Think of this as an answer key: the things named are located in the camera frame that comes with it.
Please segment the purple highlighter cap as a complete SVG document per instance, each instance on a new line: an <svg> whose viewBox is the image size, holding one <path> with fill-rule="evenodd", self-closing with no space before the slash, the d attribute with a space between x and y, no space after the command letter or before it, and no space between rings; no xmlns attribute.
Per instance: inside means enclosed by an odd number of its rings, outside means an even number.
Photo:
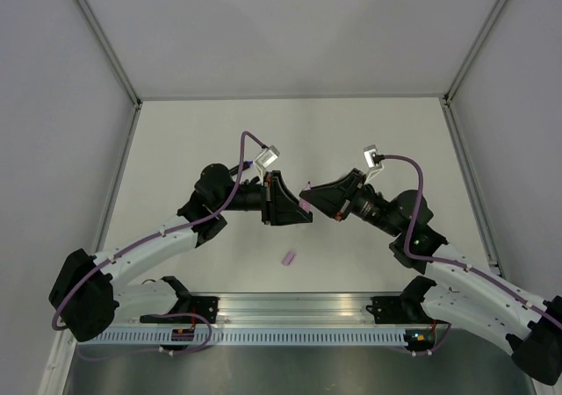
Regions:
<svg viewBox="0 0 562 395"><path fill-rule="evenodd" d="M291 251L289 251L289 252L286 253L286 255L285 255L284 258L282 259L281 263L282 263L284 266L289 266L289 265L293 262L295 256L296 256L296 253L291 250Z"/></svg>

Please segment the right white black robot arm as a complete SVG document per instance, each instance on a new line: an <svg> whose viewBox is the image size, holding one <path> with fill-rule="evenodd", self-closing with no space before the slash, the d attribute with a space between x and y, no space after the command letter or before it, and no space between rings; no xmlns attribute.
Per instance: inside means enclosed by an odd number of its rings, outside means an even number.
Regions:
<svg viewBox="0 0 562 395"><path fill-rule="evenodd" d="M418 276L400 295L400 311L412 322L450 323L491 342L515 365L542 384L561 376L561 298L546 300L479 269L444 236L429 226L433 214L425 201L416 209L415 190L387 201L353 169L332 183L305 188L300 197L327 217L355 215L394 237L389 248ZM414 231L407 228L419 213Z"/></svg>

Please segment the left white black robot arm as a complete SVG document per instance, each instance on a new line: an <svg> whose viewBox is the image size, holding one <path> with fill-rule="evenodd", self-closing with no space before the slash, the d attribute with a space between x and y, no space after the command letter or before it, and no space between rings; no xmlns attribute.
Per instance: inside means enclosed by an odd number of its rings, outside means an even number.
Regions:
<svg viewBox="0 0 562 395"><path fill-rule="evenodd" d="M171 257L214 239L227 226L221 209L259 212L266 226L308 224L313 214L301 207L278 170L239 183L233 170L206 166L188 202L176 215L138 241L93 255L80 248L67 256L48 300L55 309L52 327L69 330L79 342L98 337L115 319L137 315L149 322L186 320L189 292L172 276L143 291L131 282Z"/></svg>

